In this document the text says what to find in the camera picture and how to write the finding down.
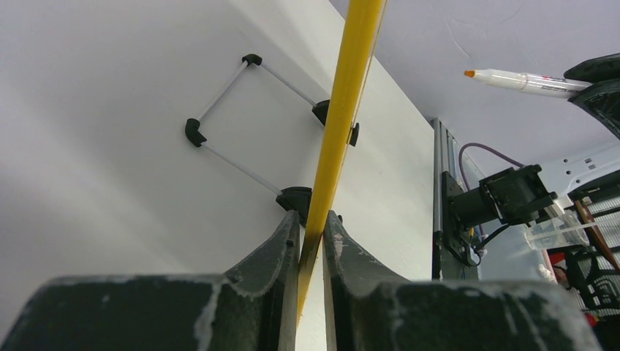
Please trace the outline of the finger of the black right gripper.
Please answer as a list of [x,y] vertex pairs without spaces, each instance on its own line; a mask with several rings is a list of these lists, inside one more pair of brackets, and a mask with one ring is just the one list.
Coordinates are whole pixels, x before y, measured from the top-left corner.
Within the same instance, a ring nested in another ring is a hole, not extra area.
[[619,80],[594,83],[568,99],[619,139]]
[[619,53],[585,60],[565,71],[563,77],[588,83],[619,79]]

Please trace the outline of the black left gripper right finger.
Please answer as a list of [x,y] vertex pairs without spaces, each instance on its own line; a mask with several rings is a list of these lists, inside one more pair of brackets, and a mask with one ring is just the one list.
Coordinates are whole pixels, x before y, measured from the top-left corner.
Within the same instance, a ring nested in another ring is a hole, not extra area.
[[599,350],[584,314],[544,282],[412,282],[347,233],[323,232],[329,350]]

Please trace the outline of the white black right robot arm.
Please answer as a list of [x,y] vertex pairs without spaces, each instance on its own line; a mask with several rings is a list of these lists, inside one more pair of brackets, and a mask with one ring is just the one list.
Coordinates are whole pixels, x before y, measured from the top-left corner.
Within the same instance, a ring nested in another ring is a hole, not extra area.
[[[591,85],[568,99],[619,138],[619,54],[583,61],[564,73],[568,80]],[[567,159],[544,162],[540,179],[547,192],[557,198],[580,186],[619,171],[619,146],[587,148]]]

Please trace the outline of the white marker pen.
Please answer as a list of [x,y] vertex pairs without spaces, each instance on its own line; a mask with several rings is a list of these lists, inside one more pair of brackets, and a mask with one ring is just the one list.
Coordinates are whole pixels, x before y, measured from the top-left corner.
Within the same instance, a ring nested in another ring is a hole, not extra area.
[[498,69],[472,69],[464,71],[464,76],[480,81],[488,86],[519,91],[544,97],[569,99],[591,83],[548,75],[508,72]]

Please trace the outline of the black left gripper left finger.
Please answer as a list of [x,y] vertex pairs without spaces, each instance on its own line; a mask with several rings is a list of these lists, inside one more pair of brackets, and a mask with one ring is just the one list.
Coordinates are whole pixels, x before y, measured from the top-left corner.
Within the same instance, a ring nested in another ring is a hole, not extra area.
[[224,273],[65,276],[27,301],[3,350],[293,350],[300,217]]

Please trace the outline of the yellow framed whiteboard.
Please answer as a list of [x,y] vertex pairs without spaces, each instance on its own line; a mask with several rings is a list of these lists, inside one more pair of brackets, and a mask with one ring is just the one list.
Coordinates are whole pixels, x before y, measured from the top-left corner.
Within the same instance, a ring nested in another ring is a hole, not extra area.
[[223,271],[283,217],[273,194],[184,135],[202,131],[279,188],[311,186],[345,1],[3,1],[1,334],[48,280]]

